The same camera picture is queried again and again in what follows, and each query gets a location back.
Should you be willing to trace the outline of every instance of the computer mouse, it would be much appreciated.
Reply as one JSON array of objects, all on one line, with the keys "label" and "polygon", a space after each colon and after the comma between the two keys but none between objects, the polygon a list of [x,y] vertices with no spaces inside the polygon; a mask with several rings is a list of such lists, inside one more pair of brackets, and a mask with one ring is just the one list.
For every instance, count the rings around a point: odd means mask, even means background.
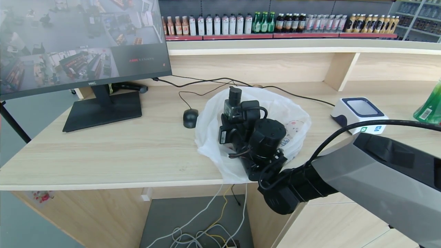
[{"label": "computer mouse", "polygon": [[184,111],[183,122],[186,128],[195,128],[198,120],[199,111],[197,109],[187,109]]}]

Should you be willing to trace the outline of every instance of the monitor stand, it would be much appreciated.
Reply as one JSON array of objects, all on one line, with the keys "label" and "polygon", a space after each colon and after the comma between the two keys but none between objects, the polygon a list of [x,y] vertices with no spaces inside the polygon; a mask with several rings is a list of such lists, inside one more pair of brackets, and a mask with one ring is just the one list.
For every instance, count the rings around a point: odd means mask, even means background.
[{"label": "monitor stand", "polygon": [[96,127],[142,116],[139,92],[109,95],[108,85],[93,86],[93,99],[76,101],[67,117],[63,132]]}]

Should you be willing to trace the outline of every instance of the hikvision logo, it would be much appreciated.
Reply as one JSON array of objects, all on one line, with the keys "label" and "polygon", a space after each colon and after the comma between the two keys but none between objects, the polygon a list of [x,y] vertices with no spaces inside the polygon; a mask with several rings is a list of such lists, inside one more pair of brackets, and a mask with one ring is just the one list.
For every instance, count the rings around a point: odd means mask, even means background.
[{"label": "hikvision logo", "polygon": [[138,58],[138,59],[131,59],[129,60],[129,62],[141,62],[141,61],[148,61],[148,60],[153,60],[153,58]]}]

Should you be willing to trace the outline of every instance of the white plastic bag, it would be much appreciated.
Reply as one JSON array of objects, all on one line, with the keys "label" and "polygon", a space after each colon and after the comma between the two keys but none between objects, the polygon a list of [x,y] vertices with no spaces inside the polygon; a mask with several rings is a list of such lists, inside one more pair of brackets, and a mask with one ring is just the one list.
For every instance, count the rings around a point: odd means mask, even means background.
[{"label": "white plastic bag", "polygon": [[[290,99],[271,91],[255,87],[238,87],[242,90],[241,101],[258,100],[260,106],[268,110],[268,118],[285,125],[287,135],[280,148],[288,161],[300,151],[306,132],[311,127],[311,118],[299,105]],[[232,145],[219,144],[219,127],[224,102],[228,99],[229,89],[223,90],[207,101],[196,123],[196,144],[198,153],[209,157],[218,167],[225,184],[248,182],[248,177],[239,159],[228,158],[235,153]]]}]

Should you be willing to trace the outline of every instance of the surveillance camera feed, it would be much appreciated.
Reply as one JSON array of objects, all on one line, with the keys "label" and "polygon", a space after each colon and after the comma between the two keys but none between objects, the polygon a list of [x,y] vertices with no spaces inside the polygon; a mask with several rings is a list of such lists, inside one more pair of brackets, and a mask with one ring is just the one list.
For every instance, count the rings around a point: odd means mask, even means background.
[{"label": "surveillance camera feed", "polygon": [[1,95],[171,71],[158,0],[1,0],[0,20]]}]

